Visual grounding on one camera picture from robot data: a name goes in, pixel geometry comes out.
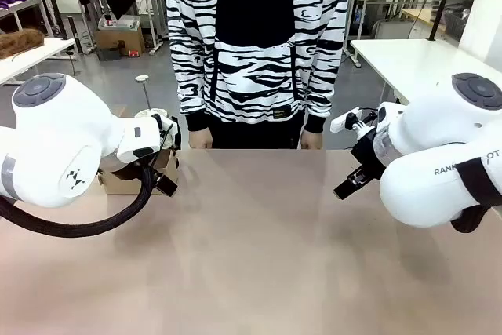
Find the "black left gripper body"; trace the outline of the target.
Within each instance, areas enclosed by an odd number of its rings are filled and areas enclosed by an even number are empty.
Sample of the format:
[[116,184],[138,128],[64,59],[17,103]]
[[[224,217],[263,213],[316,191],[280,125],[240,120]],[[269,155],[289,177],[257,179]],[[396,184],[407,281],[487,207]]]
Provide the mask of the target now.
[[181,148],[181,132],[178,125],[171,125],[166,133],[166,148],[179,151]]

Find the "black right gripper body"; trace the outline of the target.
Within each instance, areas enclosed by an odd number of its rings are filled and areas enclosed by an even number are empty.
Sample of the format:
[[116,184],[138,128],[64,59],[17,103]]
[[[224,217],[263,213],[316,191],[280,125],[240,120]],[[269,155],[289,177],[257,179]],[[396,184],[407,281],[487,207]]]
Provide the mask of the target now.
[[373,148],[373,140],[376,136],[376,130],[370,130],[362,136],[355,146],[351,149],[352,155],[361,164],[355,170],[355,176],[361,179],[380,179],[385,166],[378,159]]

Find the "person right hand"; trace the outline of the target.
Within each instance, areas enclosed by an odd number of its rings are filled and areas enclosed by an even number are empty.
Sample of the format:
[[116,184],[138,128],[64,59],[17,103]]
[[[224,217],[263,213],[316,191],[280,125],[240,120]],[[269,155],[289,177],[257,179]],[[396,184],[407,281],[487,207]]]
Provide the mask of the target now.
[[188,142],[189,146],[193,149],[211,149],[213,147],[213,137],[209,128],[190,131]]

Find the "person left hand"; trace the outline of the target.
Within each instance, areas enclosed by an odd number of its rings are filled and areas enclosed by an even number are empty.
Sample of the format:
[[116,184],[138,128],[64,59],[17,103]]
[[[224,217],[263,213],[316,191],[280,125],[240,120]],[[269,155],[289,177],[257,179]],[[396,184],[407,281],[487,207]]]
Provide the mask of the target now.
[[300,146],[305,150],[322,150],[323,135],[303,130],[300,136]]

